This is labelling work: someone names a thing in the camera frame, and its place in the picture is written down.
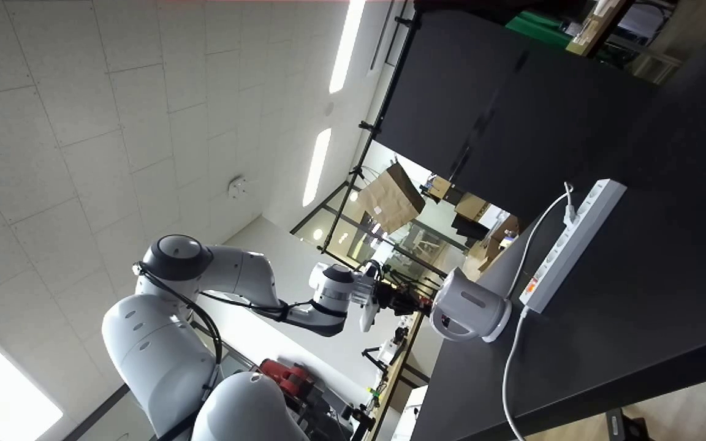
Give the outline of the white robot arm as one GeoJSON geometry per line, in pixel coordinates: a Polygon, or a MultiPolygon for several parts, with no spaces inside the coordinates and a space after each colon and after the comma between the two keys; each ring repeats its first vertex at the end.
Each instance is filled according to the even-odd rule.
{"type": "Polygon", "coordinates": [[[262,367],[222,374],[222,335],[199,297],[241,307],[278,324],[330,339],[347,308],[362,308],[368,331],[383,308],[395,315],[430,303],[374,271],[317,265],[311,293],[285,302],[264,254],[204,245],[170,233],[132,265],[135,291],[101,319],[106,353],[135,395],[157,441],[311,441],[300,407],[262,367]]]}

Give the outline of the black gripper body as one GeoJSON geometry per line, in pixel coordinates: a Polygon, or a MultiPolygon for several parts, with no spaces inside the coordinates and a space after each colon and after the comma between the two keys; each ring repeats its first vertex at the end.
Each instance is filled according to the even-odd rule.
{"type": "Polygon", "coordinates": [[[396,315],[430,313],[430,302],[389,265],[371,261],[368,274],[374,280],[372,299],[379,308],[393,308],[396,315]]]}

